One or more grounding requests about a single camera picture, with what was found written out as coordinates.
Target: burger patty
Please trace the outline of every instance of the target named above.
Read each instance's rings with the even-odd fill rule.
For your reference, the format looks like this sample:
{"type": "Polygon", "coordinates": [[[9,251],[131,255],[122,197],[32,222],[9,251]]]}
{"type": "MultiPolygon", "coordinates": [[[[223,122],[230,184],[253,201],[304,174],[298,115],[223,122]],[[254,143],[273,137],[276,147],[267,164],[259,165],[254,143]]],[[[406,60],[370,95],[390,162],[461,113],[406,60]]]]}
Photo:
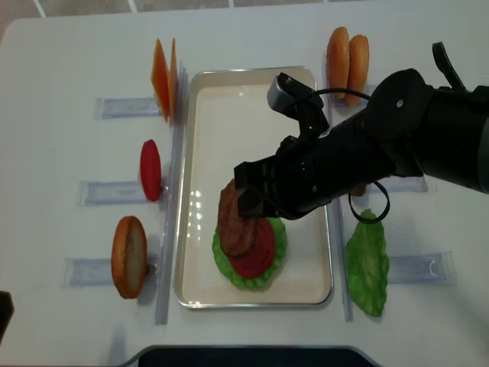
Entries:
{"type": "Polygon", "coordinates": [[[240,256],[248,252],[257,241],[258,218],[241,218],[238,198],[243,190],[235,189],[235,180],[221,191],[217,227],[221,249],[227,256],[240,256]]]}

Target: bottom bun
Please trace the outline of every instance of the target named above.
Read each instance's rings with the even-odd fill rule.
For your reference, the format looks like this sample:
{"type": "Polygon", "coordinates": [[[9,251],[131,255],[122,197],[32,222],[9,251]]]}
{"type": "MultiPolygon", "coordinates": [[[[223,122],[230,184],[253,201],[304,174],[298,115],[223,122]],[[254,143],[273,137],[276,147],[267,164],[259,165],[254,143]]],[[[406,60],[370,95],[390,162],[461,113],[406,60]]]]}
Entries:
{"type": "Polygon", "coordinates": [[[112,245],[112,279],[122,298],[136,298],[140,294],[146,263],[143,225],[135,216],[125,216],[117,225],[112,245]]]}

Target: black cable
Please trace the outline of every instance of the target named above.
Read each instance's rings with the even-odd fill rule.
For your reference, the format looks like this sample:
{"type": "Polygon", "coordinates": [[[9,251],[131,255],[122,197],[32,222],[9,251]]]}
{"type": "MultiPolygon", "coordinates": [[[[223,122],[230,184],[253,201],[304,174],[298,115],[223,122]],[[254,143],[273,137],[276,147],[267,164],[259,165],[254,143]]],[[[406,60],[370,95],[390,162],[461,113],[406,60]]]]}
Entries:
{"type": "Polygon", "coordinates": [[[382,191],[382,193],[385,195],[385,197],[387,199],[387,205],[385,206],[384,211],[382,212],[382,214],[380,214],[375,219],[367,219],[367,218],[364,218],[363,216],[360,216],[357,212],[355,212],[355,210],[353,209],[353,205],[351,204],[351,193],[348,193],[348,202],[350,203],[351,213],[353,214],[353,216],[356,219],[358,219],[359,222],[362,222],[362,223],[365,223],[365,224],[379,223],[382,219],[384,219],[387,216],[387,214],[389,213],[389,210],[390,210],[389,194],[387,193],[386,188],[384,186],[382,186],[380,183],[378,183],[377,181],[374,182],[374,185],[377,186],[380,191],[382,191]]]}
{"type": "Polygon", "coordinates": [[[325,88],[325,89],[315,90],[314,92],[311,92],[302,98],[296,99],[295,101],[293,101],[292,103],[290,103],[287,106],[286,111],[288,109],[294,107],[297,103],[301,103],[307,99],[311,99],[311,98],[314,98],[316,96],[320,96],[322,94],[328,94],[328,93],[347,93],[347,94],[352,94],[353,96],[357,96],[357,97],[360,97],[360,98],[363,98],[366,100],[370,99],[369,95],[362,93],[362,92],[357,92],[356,90],[351,90],[351,89],[347,89],[347,88],[325,88]]]}

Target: orange cheese slice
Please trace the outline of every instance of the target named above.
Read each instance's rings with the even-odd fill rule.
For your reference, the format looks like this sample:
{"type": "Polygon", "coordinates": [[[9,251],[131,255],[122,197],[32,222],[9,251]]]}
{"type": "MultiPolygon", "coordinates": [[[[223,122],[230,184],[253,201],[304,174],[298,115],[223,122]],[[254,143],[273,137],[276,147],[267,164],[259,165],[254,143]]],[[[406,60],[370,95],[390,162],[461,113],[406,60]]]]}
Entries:
{"type": "Polygon", "coordinates": [[[160,39],[156,40],[156,47],[154,48],[153,55],[153,69],[151,71],[151,83],[154,87],[154,92],[160,103],[161,111],[163,112],[163,117],[165,121],[168,121],[168,116],[170,115],[170,98],[168,96],[168,66],[167,60],[165,59],[165,54],[163,52],[163,46],[161,46],[160,39]]]}
{"type": "Polygon", "coordinates": [[[176,121],[176,98],[178,96],[178,74],[176,72],[175,38],[171,44],[170,77],[168,78],[168,93],[170,95],[170,112],[173,123],[176,121]]]}

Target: tray rim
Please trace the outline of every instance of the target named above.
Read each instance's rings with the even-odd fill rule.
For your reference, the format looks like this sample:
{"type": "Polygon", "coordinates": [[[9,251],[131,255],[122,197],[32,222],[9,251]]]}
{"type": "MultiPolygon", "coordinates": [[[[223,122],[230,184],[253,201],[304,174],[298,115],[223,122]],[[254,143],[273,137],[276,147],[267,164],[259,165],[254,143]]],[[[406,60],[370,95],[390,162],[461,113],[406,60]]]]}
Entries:
{"type": "MultiPolygon", "coordinates": [[[[188,91],[189,95],[187,96],[188,98],[188,107],[187,107],[187,122],[186,122],[186,132],[185,132],[185,144],[182,146],[183,154],[182,154],[182,170],[181,170],[181,178],[180,178],[180,187],[181,190],[179,190],[179,196],[178,196],[178,213],[179,213],[179,218],[181,216],[182,212],[182,205],[183,205],[183,186],[184,186],[184,181],[185,181],[185,168],[186,168],[186,153],[187,153],[187,143],[188,143],[188,134],[189,134],[189,110],[192,108],[190,100],[192,98],[192,87],[195,84],[195,82],[202,76],[202,75],[207,75],[207,74],[219,74],[219,73],[249,73],[249,72],[255,72],[255,71],[263,71],[263,70],[287,70],[287,69],[301,69],[308,71],[313,78],[313,84],[314,84],[314,90],[317,89],[317,80],[314,77],[313,73],[311,70],[307,67],[304,66],[294,66],[294,67],[263,67],[263,68],[256,68],[256,69],[229,69],[229,70],[209,70],[209,71],[201,71],[197,73],[191,80],[189,86],[188,86],[188,91]]],[[[225,308],[314,308],[314,307],[320,307],[322,306],[331,296],[333,292],[333,287],[334,287],[334,281],[333,281],[333,271],[332,271],[332,259],[331,259],[331,236],[329,234],[329,219],[328,219],[328,211],[326,206],[322,208],[323,210],[323,215],[322,217],[324,218],[324,225],[325,225],[325,238],[327,240],[327,245],[328,245],[328,266],[329,266],[329,273],[330,273],[330,283],[329,283],[329,291],[325,295],[324,299],[322,299],[319,302],[315,303],[277,303],[277,302],[267,302],[267,303],[223,303],[223,304],[213,304],[213,303],[206,303],[206,304],[189,304],[186,301],[180,299],[179,294],[176,292],[176,268],[178,266],[179,262],[179,254],[181,251],[180,248],[180,221],[178,222],[178,228],[176,229],[176,233],[178,233],[175,236],[174,240],[174,248],[175,248],[175,255],[174,255],[174,264],[175,264],[175,269],[173,273],[173,280],[172,280],[172,288],[173,288],[173,293],[175,294],[176,300],[178,303],[185,308],[191,309],[191,310],[198,310],[198,309],[225,309],[225,308]]]]}

